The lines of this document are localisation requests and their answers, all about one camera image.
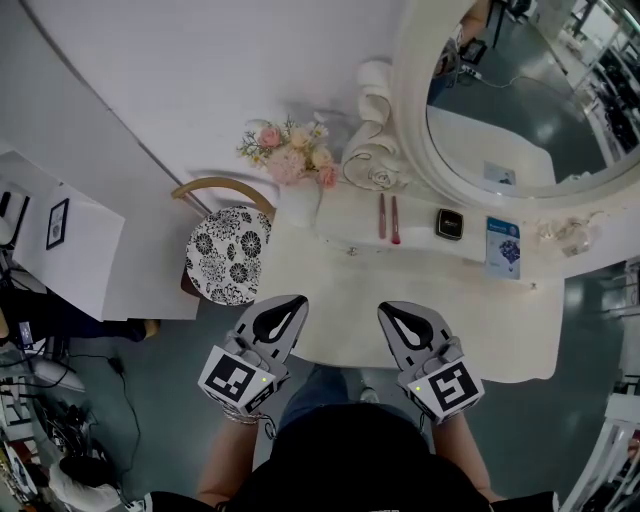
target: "white decorative sculpture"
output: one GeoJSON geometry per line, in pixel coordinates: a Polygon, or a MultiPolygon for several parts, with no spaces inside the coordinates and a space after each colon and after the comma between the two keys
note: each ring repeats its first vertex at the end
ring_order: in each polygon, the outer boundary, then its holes
{"type": "Polygon", "coordinates": [[[391,64],[370,61],[358,70],[358,111],[364,121],[342,155],[347,181],[368,190],[405,185],[413,176],[402,158],[391,119],[391,64]]]}

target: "black and white floral cushion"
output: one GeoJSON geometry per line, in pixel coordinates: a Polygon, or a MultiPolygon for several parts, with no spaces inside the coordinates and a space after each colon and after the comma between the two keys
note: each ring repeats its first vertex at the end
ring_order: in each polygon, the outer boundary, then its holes
{"type": "Polygon", "coordinates": [[[255,299],[260,258],[269,243],[271,223],[245,206],[224,208],[206,217],[187,244],[187,273],[198,291],[227,306],[255,299]]]}

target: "flower bouquet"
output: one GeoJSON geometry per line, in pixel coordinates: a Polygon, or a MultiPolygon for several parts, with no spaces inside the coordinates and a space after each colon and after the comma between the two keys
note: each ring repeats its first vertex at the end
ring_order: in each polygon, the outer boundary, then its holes
{"type": "Polygon", "coordinates": [[[260,133],[246,131],[237,148],[252,167],[266,168],[279,185],[295,185],[310,178],[323,188],[335,186],[338,168],[324,143],[329,132],[319,120],[306,125],[290,118],[282,125],[258,122],[260,133]]]}

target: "framed picture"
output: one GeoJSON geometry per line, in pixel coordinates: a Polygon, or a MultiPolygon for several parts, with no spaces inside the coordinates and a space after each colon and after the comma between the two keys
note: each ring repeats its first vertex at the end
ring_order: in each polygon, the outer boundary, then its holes
{"type": "Polygon", "coordinates": [[[47,230],[47,251],[64,242],[68,209],[68,198],[51,208],[51,213],[49,214],[49,229],[47,230]]]}

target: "jeans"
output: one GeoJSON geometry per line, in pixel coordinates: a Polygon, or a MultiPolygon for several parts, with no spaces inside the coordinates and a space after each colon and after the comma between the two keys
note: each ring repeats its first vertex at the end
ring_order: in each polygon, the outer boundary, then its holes
{"type": "MultiPolygon", "coordinates": [[[[280,420],[280,429],[317,407],[356,403],[358,402],[349,400],[347,382],[344,380],[342,371],[332,366],[317,364],[313,367],[307,382],[296,391],[285,407],[280,420]]],[[[413,424],[409,416],[396,407],[387,404],[378,404],[378,407],[413,424]]]]}

